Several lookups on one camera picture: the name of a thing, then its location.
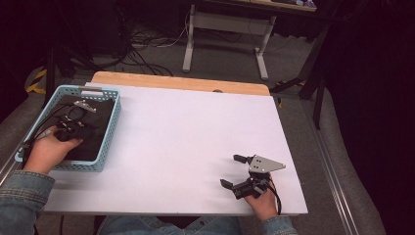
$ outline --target hand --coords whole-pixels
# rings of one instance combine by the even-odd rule
[[[256,216],[261,221],[278,215],[275,196],[269,189],[257,199],[250,195],[245,197],[245,201],[253,208]]]
[[[50,127],[49,130],[52,131],[50,134],[34,142],[23,170],[47,174],[64,159],[71,149],[82,143],[79,139],[59,141],[53,134],[56,129],[56,126]]]

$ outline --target jacket sleeve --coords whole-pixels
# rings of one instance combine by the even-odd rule
[[[54,183],[45,174],[11,173],[0,186],[0,234],[33,234],[33,225]]]
[[[288,216],[275,216],[262,222],[264,235],[298,234]]]

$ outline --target person's left hand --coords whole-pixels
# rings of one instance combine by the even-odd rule
[[[61,142],[53,134],[57,127],[52,126],[48,129],[52,132],[36,140],[23,170],[47,174],[71,149],[82,143],[80,139]]]

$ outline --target table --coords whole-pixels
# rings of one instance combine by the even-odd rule
[[[276,187],[283,213],[307,212],[266,86],[103,71],[92,82],[118,88],[121,97],[104,170],[52,170],[56,184],[46,212],[252,214],[245,201],[235,200],[231,191],[220,186],[220,178],[240,183],[249,176],[248,166],[233,161],[234,154],[281,157],[287,168],[272,175],[280,179]],[[211,92],[217,89],[224,93]]]
[[[271,0],[234,0],[229,2],[242,2],[255,5],[263,5],[272,8],[285,8],[305,12],[314,12],[316,10],[315,8],[277,3],[272,2]],[[260,47],[254,49],[254,52],[260,72],[260,78],[262,80],[267,80],[268,73],[266,71],[265,62],[263,60],[263,53],[265,51],[266,45],[271,35],[272,28],[275,24],[275,20],[275,16],[270,16],[269,20],[258,20],[203,13],[197,11],[196,5],[192,5],[190,9],[188,41],[182,70],[185,72],[190,71],[194,48],[194,28],[198,27],[206,29],[216,29],[247,33],[251,35],[262,35],[262,43]]]

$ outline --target blue basket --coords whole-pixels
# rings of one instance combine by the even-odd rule
[[[104,163],[107,158],[108,150],[110,148],[111,140],[113,139],[116,121],[118,120],[118,115],[121,110],[121,103],[119,101],[119,91],[116,89],[110,88],[101,88],[101,87],[89,87],[89,86],[74,86],[74,85],[61,85],[59,86],[49,103],[37,118],[32,129],[26,135],[24,141],[28,140],[29,136],[35,130],[36,126],[45,119],[52,109],[59,103],[61,98],[65,95],[79,96],[86,99],[93,99],[98,101],[104,101],[113,99],[115,101],[113,111],[111,113],[110,122],[108,124],[106,133],[104,135],[103,143],[101,144],[100,151],[98,152],[98,157],[93,162],[87,161],[68,161],[64,160],[54,169],[58,170],[77,170],[77,171],[96,171],[100,172],[104,168]],[[20,148],[15,155],[15,160],[17,162],[23,161],[23,148]]]

